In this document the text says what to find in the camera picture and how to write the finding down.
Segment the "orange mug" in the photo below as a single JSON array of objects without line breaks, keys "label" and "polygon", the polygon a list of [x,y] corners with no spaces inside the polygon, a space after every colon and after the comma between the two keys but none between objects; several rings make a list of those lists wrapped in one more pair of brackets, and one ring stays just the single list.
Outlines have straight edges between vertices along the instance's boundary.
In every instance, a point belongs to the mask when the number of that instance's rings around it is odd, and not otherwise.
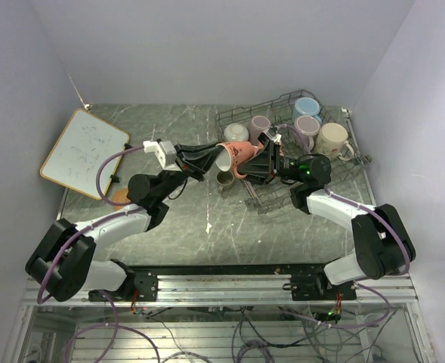
[{"label": "orange mug", "polygon": [[226,141],[218,146],[223,149],[217,156],[215,165],[222,172],[232,172],[238,179],[244,179],[246,175],[240,174],[237,168],[252,159],[261,149],[249,141]]}]

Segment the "small olive grey cup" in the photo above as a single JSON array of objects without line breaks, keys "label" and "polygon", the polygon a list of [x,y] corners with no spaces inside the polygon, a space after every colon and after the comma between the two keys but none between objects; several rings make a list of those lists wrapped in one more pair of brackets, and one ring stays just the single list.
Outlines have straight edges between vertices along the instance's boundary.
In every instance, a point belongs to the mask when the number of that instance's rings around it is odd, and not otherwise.
[{"label": "small olive grey cup", "polygon": [[216,182],[218,183],[218,193],[221,194],[225,191],[230,190],[233,187],[235,178],[232,172],[230,171],[220,171],[216,175]]}]

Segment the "cream white speckled mug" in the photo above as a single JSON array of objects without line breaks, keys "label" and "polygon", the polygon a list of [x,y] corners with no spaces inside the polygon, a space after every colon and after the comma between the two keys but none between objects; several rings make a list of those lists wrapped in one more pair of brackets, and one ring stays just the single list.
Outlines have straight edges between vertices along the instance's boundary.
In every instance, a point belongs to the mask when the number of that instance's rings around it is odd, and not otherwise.
[{"label": "cream white speckled mug", "polygon": [[227,142],[232,141],[248,141],[249,140],[249,130],[240,123],[231,123],[228,125],[223,132],[224,140]]}]

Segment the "purple mug dark handle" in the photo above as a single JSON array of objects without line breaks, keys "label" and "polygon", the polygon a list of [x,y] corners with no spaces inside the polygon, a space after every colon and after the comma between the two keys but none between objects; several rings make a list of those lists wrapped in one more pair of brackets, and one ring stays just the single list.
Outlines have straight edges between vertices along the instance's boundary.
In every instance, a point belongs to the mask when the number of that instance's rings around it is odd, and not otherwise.
[{"label": "purple mug dark handle", "polygon": [[266,116],[254,116],[249,124],[249,141],[251,144],[257,146],[259,143],[259,135],[267,131],[270,127],[271,122]]}]

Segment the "lavender mug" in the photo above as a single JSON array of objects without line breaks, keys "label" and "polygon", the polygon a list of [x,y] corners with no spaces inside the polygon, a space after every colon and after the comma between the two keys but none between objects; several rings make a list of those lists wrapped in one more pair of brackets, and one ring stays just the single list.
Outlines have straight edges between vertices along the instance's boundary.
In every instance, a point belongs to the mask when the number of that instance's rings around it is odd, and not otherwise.
[{"label": "lavender mug", "polygon": [[313,116],[300,116],[294,121],[293,127],[295,143],[307,152],[312,151],[320,133],[320,122]]}]

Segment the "light blue mug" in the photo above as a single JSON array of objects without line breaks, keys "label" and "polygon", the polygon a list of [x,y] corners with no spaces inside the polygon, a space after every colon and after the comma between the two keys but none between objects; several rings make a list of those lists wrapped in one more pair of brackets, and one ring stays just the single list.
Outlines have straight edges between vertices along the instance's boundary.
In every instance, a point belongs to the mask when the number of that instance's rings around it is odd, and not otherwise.
[{"label": "light blue mug", "polygon": [[296,121],[300,116],[317,116],[320,114],[321,106],[313,98],[303,97],[295,101],[292,108],[292,120]]}]

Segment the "green inside floral mug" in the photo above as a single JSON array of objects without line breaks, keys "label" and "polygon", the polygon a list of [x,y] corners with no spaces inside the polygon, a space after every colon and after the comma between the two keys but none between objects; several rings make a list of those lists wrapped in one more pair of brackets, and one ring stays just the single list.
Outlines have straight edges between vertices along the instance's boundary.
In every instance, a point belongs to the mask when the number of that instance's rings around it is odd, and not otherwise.
[{"label": "green inside floral mug", "polygon": [[317,136],[315,150],[331,160],[350,161],[355,156],[348,131],[338,123],[324,124]]}]

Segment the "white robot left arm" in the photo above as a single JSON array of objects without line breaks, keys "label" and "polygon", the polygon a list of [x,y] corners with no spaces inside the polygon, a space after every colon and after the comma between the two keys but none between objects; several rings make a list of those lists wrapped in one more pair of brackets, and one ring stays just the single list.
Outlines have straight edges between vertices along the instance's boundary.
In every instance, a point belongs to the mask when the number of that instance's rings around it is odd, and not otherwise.
[{"label": "white robot left arm", "polygon": [[120,301],[140,294],[141,279],[133,269],[118,260],[95,262],[95,250],[159,226],[169,209],[165,199],[189,178],[203,181],[223,147],[146,141],[141,150],[157,155],[162,171],[133,175],[127,201],[107,201],[115,212],[87,222],[58,219],[48,229],[25,267],[40,285],[38,304],[49,299],[65,302],[82,290]]}]

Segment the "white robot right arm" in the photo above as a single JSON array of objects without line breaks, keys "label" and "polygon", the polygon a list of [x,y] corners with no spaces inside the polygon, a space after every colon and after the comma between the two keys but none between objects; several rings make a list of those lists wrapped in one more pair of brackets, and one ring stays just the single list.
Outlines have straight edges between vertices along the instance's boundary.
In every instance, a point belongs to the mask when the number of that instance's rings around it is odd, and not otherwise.
[{"label": "white robot right arm", "polygon": [[290,190],[296,209],[328,219],[352,233],[353,253],[327,263],[324,274],[314,279],[318,297],[332,298],[339,292],[340,284],[349,281],[378,280],[409,271],[416,252],[397,210],[390,204],[358,203],[329,190],[332,167],[328,157],[285,157],[278,144],[266,139],[235,170],[256,185],[266,185],[274,178],[297,182]]}]

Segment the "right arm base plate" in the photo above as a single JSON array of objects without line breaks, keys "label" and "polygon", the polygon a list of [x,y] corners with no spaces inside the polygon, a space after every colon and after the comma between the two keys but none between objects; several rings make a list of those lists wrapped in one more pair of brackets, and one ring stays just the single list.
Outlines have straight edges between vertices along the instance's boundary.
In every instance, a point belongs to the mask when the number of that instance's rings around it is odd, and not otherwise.
[{"label": "right arm base plate", "polygon": [[322,272],[292,275],[283,285],[289,291],[293,301],[353,301],[357,298],[351,282],[333,285]]}]

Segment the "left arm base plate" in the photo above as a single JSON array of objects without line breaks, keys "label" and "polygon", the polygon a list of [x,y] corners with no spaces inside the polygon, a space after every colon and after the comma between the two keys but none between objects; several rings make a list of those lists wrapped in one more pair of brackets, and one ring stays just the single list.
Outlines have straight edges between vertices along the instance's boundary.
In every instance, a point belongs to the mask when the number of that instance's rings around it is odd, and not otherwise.
[{"label": "left arm base plate", "polygon": [[111,300],[117,302],[155,302],[157,299],[159,280],[148,270],[130,272],[121,287],[117,290],[91,290],[88,293],[89,302],[107,302],[108,294]]}]

